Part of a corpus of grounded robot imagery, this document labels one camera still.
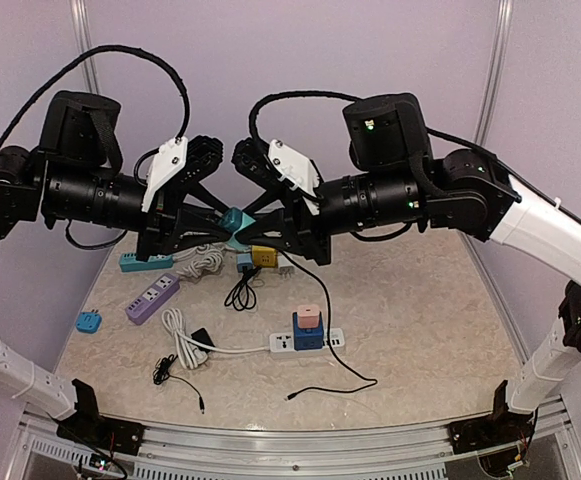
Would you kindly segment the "teal plug adapter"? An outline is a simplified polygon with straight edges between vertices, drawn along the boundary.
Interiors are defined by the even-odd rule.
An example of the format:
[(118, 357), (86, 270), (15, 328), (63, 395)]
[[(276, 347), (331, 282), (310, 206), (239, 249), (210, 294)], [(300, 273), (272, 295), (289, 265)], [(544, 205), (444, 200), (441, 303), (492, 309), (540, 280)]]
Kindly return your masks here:
[(239, 252), (249, 250), (248, 245), (244, 245), (236, 240), (236, 233), (255, 222), (255, 219), (236, 207), (229, 208), (221, 217), (219, 225), (231, 234), (225, 245)]

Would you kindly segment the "pink plug adapter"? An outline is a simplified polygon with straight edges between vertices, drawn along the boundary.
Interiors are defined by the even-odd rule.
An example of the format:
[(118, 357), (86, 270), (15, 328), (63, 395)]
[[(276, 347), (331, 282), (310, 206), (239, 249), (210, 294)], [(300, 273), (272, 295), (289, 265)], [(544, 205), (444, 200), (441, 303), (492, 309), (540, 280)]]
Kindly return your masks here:
[(296, 310), (296, 325), (301, 330), (312, 330), (321, 323), (321, 309), (316, 304), (299, 305)]

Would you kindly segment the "dark blue cube socket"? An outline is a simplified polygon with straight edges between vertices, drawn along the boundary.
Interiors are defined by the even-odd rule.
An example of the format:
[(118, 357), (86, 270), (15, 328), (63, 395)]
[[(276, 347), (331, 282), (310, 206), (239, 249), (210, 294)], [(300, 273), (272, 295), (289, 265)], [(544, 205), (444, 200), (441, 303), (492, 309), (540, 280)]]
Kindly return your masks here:
[(302, 328), (299, 325), (299, 314), (293, 313), (293, 348), (295, 351), (320, 350), (324, 346), (324, 327), (322, 315), (314, 327)]

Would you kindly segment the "white power strip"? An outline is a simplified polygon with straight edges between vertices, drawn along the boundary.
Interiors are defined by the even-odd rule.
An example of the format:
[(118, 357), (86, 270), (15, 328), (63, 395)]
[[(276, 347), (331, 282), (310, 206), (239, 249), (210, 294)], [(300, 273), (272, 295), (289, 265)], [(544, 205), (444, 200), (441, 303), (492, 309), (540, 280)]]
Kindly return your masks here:
[[(336, 353), (342, 353), (346, 349), (346, 338), (341, 328), (333, 328), (330, 332), (332, 346)], [(326, 345), (320, 350), (295, 351), (293, 348), (293, 334), (291, 332), (275, 332), (269, 335), (269, 351), (273, 358), (290, 359), (329, 355), (330, 350)]]

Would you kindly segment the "light blue plug adapter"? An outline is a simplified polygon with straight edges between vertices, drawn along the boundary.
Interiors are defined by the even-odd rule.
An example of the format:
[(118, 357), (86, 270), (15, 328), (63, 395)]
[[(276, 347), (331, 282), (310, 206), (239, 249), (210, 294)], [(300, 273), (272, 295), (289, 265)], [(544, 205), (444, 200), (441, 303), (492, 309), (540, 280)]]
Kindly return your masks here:
[(239, 273), (254, 269), (253, 259), (250, 253), (238, 253), (236, 255), (236, 267)]

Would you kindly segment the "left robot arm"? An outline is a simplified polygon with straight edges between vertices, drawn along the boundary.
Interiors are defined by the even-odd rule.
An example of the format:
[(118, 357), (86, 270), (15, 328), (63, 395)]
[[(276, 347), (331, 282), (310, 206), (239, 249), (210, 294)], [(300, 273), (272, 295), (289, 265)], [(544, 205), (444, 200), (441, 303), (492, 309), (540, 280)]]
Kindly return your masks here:
[[(228, 239), (217, 222), (226, 207), (203, 186), (222, 162), (221, 141), (178, 131), (151, 152), (140, 182), (122, 171), (115, 135), (120, 111), (117, 101), (101, 95), (59, 91), (34, 149), (0, 142), (0, 241), (18, 223), (37, 219), (47, 227), (80, 221), (133, 232), (143, 261)], [(62, 438), (97, 453), (139, 450), (142, 424), (104, 416), (90, 385), (50, 373), (1, 339), (0, 385), (45, 412)]]

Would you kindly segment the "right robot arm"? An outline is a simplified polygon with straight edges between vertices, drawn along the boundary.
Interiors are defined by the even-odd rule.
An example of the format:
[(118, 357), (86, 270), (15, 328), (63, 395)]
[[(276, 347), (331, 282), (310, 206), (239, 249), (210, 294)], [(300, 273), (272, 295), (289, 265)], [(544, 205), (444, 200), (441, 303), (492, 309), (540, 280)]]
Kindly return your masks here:
[(517, 376), (496, 389), (492, 411), (450, 424), (453, 451), (529, 441), (547, 394), (581, 362), (581, 219), (463, 139), (435, 158), (436, 131), (410, 93), (345, 97), (354, 176), (325, 181), (315, 163), (256, 127), (233, 153), (235, 169), (262, 189), (247, 208), (240, 243), (289, 252), (320, 265), (331, 239), (397, 225), (458, 230), (528, 254), (568, 278), (551, 332)]

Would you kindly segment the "white plug adapter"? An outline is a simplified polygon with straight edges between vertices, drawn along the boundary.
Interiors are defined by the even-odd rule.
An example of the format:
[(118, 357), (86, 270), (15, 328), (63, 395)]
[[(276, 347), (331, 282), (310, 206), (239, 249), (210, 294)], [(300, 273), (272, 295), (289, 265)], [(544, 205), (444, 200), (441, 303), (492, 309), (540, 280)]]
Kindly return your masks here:
[(278, 267), (278, 273), (283, 278), (290, 278), (295, 271), (295, 267), (293, 265), (283, 265)]

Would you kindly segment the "yellow cube socket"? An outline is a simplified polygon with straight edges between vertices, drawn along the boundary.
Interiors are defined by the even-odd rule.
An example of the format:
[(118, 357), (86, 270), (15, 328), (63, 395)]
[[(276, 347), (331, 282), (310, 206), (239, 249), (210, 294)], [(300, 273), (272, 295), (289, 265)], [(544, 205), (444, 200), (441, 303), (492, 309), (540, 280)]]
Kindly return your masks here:
[(278, 252), (274, 248), (253, 245), (250, 253), (255, 267), (276, 268), (278, 265)]

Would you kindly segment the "teal power strip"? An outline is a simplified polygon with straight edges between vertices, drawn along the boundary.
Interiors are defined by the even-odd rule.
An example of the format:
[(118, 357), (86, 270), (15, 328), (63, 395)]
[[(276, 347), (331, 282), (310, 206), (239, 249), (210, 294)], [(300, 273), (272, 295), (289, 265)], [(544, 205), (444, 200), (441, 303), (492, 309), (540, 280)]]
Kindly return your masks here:
[(170, 269), (174, 265), (172, 255), (154, 255), (147, 260), (139, 260), (135, 253), (123, 253), (119, 257), (119, 268), (122, 273)]

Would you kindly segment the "purple power strip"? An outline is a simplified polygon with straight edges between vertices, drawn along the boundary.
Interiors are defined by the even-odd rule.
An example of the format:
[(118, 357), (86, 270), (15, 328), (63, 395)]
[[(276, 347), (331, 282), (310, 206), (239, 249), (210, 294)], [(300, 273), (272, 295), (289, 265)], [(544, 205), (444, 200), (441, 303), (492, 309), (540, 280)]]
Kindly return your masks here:
[(164, 273), (125, 308), (127, 319), (135, 325), (142, 325), (179, 289), (179, 278)]

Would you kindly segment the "left aluminium corner post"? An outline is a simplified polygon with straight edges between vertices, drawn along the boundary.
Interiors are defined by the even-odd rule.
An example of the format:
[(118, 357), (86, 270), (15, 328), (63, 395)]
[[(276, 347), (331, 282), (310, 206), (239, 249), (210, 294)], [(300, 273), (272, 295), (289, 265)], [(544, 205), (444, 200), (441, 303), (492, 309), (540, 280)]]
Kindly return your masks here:
[[(92, 48), (86, 2), (84, 0), (70, 0), (69, 5), (77, 49), (82, 54)], [(100, 88), (94, 58), (89, 57), (84, 60), (81, 63), (81, 69), (86, 90), (93, 94), (99, 94)]]

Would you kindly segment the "aluminium corner post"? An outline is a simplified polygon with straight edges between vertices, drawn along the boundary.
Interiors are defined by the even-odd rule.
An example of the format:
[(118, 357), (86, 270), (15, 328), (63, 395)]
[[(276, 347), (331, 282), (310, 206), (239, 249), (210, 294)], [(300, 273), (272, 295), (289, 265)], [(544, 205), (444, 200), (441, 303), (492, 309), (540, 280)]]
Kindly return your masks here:
[(486, 76), (484, 94), (481, 101), (474, 142), (484, 146), (487, 142), (494, 119), (499, 87), (501, 84), (513, 16), (513, 0), (500, 0), (491, 55)]
[[(77, 49), (82, 54), (92, 48), (86, 2), (84, 0), (70, 0), (69, 5)], [(86, 90), (93, 94), (99, 94), (100, 88), (94, 58), (89, 57), (84, 60), (81, 63), (81, 69)]]

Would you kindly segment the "right aluminium corner post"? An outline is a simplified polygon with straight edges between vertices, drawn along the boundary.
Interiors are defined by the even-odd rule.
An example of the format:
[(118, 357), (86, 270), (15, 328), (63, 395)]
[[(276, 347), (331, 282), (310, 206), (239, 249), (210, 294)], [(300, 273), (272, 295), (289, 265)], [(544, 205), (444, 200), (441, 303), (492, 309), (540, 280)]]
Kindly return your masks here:
[(487, 142), (494, 119), (499, 87), (501, 84), (513, 16), (513, 0), (500, 0), (491, 55), (486, 76), (484, 94), (481, 101), (474, 142), (484, 146)]

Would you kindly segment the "aluminium front rail frame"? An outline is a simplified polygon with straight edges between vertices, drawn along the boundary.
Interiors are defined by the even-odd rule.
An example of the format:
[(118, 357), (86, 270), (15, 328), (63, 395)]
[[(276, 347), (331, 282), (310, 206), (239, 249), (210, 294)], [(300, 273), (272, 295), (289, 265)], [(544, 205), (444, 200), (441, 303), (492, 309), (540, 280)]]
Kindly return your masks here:
[[(472, 420), (459, 417), (453, 420)], [(128, 479), (496, 479), (486, 455), (515, 446), (456, 454), (450, 421), (330, 431), (253, 431), (145, 425), (137, 456), (115, 453)], [(539, 408), (524, 463), (512, 479), (581, 479), (581, 447), (560, 397)], [(48, 417), (26, 407), (5, 479), (75, 479), (87, 448), (56, 436)]]

